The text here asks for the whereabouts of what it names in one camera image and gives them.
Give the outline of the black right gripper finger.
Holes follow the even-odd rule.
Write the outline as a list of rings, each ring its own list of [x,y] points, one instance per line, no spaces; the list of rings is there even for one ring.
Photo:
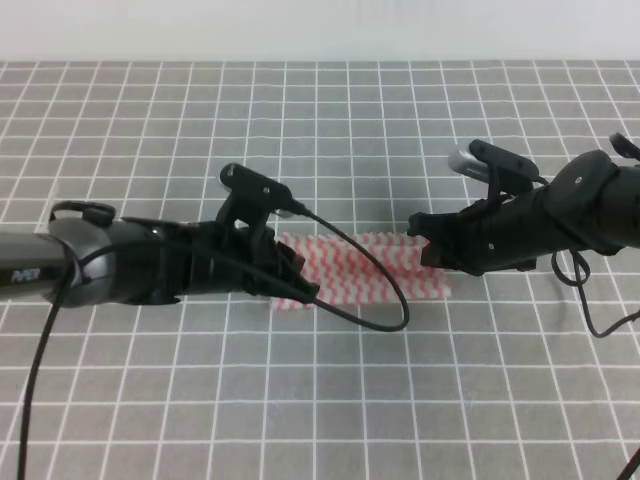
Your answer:
[[[407,234],[410,237],[444,238],[456,226],[456,213],[427,214],[417,212],[408,219]]]
[[[425,267],[452,270],[451,244],[430,239],[422,249],[420,263]]]

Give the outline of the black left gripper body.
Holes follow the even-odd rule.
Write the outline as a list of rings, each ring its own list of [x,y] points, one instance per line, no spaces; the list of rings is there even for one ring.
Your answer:
[[[281,272],[276,255],[275,232],[265,225],[237,228],[219,222],[194,223],[188,229],[190,244],[197,249],[187,270],[189,294],[244,292],[271,296],[272,282],[257,271],[275,276]],[[213,257],[202,256],[213,251]]]

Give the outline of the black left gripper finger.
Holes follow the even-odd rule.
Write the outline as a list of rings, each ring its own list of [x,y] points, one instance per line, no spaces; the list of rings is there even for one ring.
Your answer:
[[[302,271],[305,264],[303,256],[281,241],[276,242],[275,248],[281,270],[293,273]]]
[[[314,303],[320,286],[300,276],[294,276],[292,279],[268,277],[260,281],[260,289],[263,296],[269,297],[275,303],[297,302],[308,305]]]

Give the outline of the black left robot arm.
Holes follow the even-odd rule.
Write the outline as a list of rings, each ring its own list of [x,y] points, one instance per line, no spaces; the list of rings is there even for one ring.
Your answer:
[[[1,297],[65,289],[66,308],[117,303],[161,306],[186,295],[244,292],[311,303],[318,285],[304,259],[276,241],[266,218],[172,222],[116,216],[107,204],[63,201],[42,233],[1,235]]]

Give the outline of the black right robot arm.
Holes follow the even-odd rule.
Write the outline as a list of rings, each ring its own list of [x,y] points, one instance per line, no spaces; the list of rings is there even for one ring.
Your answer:
[[[564,250],[603,256],[639,245],[639,168],[602,150],[577,156],[545,181],[530,159],[476,139],[449,158],[451,170],[488,186],[454,213],[415,213],[408,234],[423,237],[424,266],[474,276],[530,271]]]

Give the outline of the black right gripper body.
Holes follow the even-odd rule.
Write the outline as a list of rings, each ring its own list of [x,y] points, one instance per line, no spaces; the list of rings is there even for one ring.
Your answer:
[[[439,265],[474,276],[502,270],[533,270],[537,260],[518,253],[516,241],[509,238],[518,233],[519,227],[496,223],[510,200],[512,197],[481,199],[457,213],[445,214]]]

